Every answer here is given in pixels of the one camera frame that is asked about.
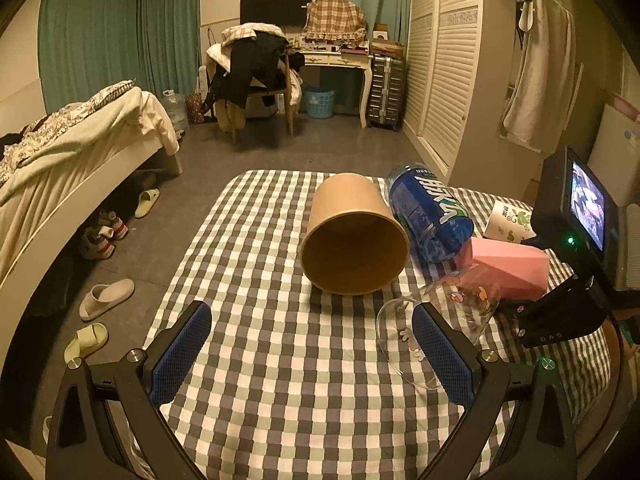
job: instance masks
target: louvered wardrobe door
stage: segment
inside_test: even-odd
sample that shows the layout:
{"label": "louvered wardrobe door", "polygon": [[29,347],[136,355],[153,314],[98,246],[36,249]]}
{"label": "louvered wardrobe door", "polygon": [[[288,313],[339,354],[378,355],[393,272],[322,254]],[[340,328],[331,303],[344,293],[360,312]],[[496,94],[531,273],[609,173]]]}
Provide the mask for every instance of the louvered wardrobe door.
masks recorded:
{"label": "louvered wardrobe door", "polygon": [[415,135],[420,131],[420,120],[425,104],[433,7],[433,0],[411,0],[404,124]]}
{"label": "louvered wardrobe door", "polygon": [[433,78],[421,135],[444,163],[456,160],[471,99],[478,0],[439,0]]}

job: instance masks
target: bolt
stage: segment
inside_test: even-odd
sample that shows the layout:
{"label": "bolt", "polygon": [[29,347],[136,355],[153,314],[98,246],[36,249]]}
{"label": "bolt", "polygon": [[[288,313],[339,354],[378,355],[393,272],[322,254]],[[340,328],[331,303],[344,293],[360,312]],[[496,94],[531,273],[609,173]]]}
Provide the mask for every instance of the bolt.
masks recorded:
{"label": "bolt", "polygon": [[540,359],[540,364],[545,370],[553,370],[556,367],[556,363],[553,359],[549,359],[548,357],[543,357]]}
{"label": "bolt", "polygon": [[144,357],[145,353],[140,348],[134,348],[127,352],[127,361],[130,363],[137,363]]}
{"label": "bolt", "polygon": [[480,357],[488,363],[495,363],[498,360],[498,354],[494,350],[482,350]]}
{"label": "bolt", "polygon": [[69,370],[75,370],[76,368],[79,368],[81,364],[82,364],[82,358],[74,357],[73,359],[71,359],[71,361],[69,361],[66,364],[66,367],[69,368]]}

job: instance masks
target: blue gripper pad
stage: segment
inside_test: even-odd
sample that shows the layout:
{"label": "blue gripper pad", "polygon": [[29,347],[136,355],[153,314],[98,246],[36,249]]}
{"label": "blue gripper pad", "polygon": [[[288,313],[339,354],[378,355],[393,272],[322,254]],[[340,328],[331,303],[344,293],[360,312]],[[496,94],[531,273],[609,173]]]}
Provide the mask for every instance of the blue gripper pad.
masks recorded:
{"label": "blue gripper pad", "polygon": [[415,340],[429,360],[450,402],[465,408],[471,406],[474,401],[471,370],[421,304],[414,308],[411,324]]}
{"label": "blue gripper pad", "polygon": [[200,303],[153,370],[149,399],[156,408],[174,400],[210,333],[211,309]]}

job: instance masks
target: table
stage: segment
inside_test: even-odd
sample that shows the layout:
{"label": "table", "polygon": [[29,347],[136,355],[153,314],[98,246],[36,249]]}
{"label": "table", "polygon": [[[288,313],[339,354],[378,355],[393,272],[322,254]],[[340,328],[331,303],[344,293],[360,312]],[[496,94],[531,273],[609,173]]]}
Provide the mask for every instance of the table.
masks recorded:
{"label": "table", "polygon": [[364,72],[364,83],[360,97],[360,126],[366,128],[367,100],[369,99],[371,82],[373,81],[373,72],[371,70],[373,56],[322,50],[301,50],[300,53],[305,56],[305,66],[342,66],[345,68],[359,68]]}
{"label": "table", "polygon": [[[233,179],[193,239],[148,333],[146,344],[191,300],[212,307],[211,336],[174,402],[161,407],[209,478],[413,480],[462,414],[443,390],[403,382],[376,347],[382,304],[415,293],[448,264],[412,260],[390,286],[357,297],[322,293],[303,275],[298,244],[313,192],[327,177],[254,170]],[[382,179],[372,181],[382,189]],[[496,197],[453,192],[479,234]],[[555,257],[550,268],[551,287],[570,272]],[[574,424],[609,383],[602,329],[524,349],[497,316],[480,345],[505,360],[555,359]],[[512,411],[513,403],[504,405],[472,478],[487,470]]]}

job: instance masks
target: paper bucket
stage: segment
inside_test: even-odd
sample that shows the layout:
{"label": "paper bucket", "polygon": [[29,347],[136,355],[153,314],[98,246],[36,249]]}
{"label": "paper bucket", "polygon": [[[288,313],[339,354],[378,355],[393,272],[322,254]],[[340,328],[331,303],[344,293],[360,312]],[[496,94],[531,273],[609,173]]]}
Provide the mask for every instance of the paper bucket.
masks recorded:
{"label": "paper bucket", "polygon": [[375,184],[340,173],[316,189],[300,263],[326,292],[357,296],[388,285],[404,269],[409,239]]}

